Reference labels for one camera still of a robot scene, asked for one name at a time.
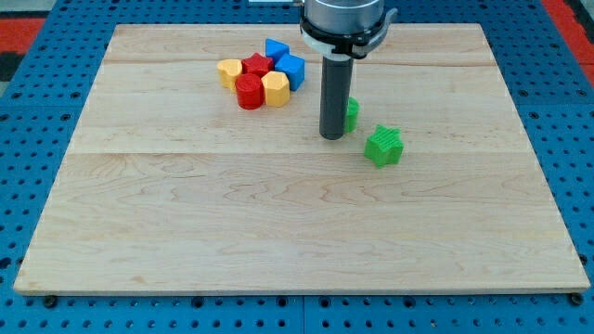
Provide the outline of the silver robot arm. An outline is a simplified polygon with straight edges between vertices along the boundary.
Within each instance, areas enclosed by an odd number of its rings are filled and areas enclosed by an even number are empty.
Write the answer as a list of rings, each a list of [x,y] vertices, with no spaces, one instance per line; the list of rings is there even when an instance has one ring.
[[[357,59],[379,47],[398,15],[383,0],[305,0],[300,18],[303,41],[322,57],[319,133],[343,137]]]

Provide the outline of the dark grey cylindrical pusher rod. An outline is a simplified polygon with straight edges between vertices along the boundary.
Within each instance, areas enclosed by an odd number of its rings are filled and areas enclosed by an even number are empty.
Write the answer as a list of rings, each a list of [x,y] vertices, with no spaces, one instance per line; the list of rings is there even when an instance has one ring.
[[[325,139],[337,140],[344,135],[353,65],[351,58],[345,61],[323,58],[319,133]]]

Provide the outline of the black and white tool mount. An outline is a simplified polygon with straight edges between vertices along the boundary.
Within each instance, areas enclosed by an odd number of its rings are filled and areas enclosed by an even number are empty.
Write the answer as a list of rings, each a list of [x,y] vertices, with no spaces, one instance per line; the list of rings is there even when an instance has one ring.
[[[398,15],[392,7],[303,7],[303,41],[323,58],[363,59],[378,48]]]

